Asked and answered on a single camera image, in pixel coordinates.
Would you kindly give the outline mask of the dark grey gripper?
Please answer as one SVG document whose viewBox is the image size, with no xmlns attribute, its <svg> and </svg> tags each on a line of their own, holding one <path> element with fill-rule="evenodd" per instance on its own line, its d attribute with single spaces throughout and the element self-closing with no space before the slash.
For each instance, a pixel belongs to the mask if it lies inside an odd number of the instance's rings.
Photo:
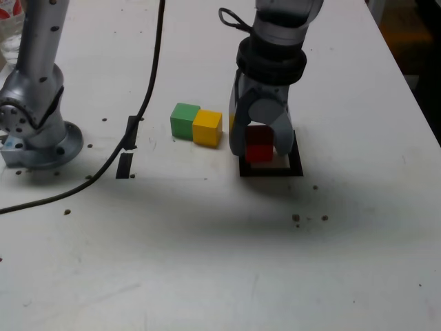
<svg viewBox="0 0 441 331">
<path fill-rule="evenodd" d="M 229 101 L 229 146 L 232 154 L 237 157 L 245 155 L 245 131 L 251 120 L 265 124 L 274 133 L 274 147 L 279 155 L 291 152 L 294 143 L 294 129 L 288 108 L 289 88 L 260 83 L 245 76 L 241 70 L 236 71 Z M 267 93 L 273 99 L 256 101 L 256 91 Z"/>
</svg>

